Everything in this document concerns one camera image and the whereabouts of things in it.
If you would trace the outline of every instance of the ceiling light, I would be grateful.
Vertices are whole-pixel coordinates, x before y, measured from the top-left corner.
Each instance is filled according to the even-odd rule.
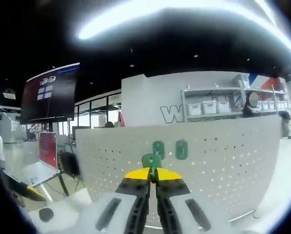
[[[222,10],[239,15],[268,31],[269,34],[279,39],[288,49],[291,50],[291,41],[283,34],[283,32],[281,32],[279,28],[275,27],[262,17],[257,16],[255,13],[239,4],[231,2],[223,3],[222,1],[218,0],[131,0],[129,2],[113,7],[91,20],[82,28],[79,34],[79,38],[88,39],[94,37],[122,23],[133,21],[136,18],[148,16],[166,8]]]

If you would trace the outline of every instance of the laptop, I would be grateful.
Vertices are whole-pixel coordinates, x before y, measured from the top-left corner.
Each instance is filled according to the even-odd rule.
[[[22,169],[32,187],[45,183],[60,173],[57,156],[57,133],[39,133],[39,161]]]

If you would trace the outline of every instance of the person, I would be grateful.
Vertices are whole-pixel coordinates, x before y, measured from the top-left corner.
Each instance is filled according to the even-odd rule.
[[[291,116],[287,111],[279,112],[279,116],[282,118],[282,137],[291,139],[290,122]]]
[[[243,109],[243,117],[254,117],[259,111],[257,110],[258,95],[256,93],[248,93]]]
[[[105,127],[105,128],[115,128],[114,124],[113,124],[112,122],[110,122],[110,121],[108,121],[108,122],[105,124],[104,127]]]

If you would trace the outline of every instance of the floor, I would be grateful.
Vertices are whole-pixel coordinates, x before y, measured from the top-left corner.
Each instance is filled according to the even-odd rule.
[[[36,158],[25,156],[27,154],[25,154],[21,143],[4,144],[4,154],[6,158],[6,170],[19,179],[22,178],[21,168],[25,165],[34,163],[37,160]],[[73,180],[67,175],[63,175],[63,179],[70,194],[74,194],[80,190],[80,193],[84,191],[82,189],[85,188],[85,184],[82,181],[78,183],[78,180]],[[27,211],[34,211],[46,205],[55,204],[55,201],[63,200],[63,191],[58,178],[50,180],[44,186],[54,202],[35,202],[24,199]],[[270,229],[278,223],[278,220],[283,218],[290,205],[291,139],[281,139],[277,165],[263,201],[254,214],[236,220],[232,222],[232,225],[240,230],[253,230],[261,234],[268,233]],[[161,234],[162,230],[146,229],[144,233]]]

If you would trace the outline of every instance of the white floor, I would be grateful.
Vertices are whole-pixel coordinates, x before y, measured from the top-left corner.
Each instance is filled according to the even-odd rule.
[[[24,165],[34,163],[36,159],[25,157],[22,144],[5,144],[4,154],[6,157],[6,169],[13,176],[21,179],[21,168]],[[25,199],[26,209],[34,211],[46,205],[50,206],[55,213],[61,213],[48,223],[42,223],[38,217],[38,211],[30,212],[33,222],[41,232],[52,230],[62,230],[75,224],[80,210],[90,204],[90,198],[87,194],[85,185],[80,182],[76,188],[77,181],[70,177],[63,176],[69,192],[72,194],[68,199],[63,199],[63,191],[58,179],[49,181],[45,188],[54,199],[46,204],[45,202],[34,202]],[[268,191],[256,209],[255,213],[236,220],[232,224],[240,230],[253,230],[258,233],[268,233],[279,219],[284,215],[291,205],[291,139],[282,139],[277,165]],[[162,230],[146,229],[144,234],[162,234]]]

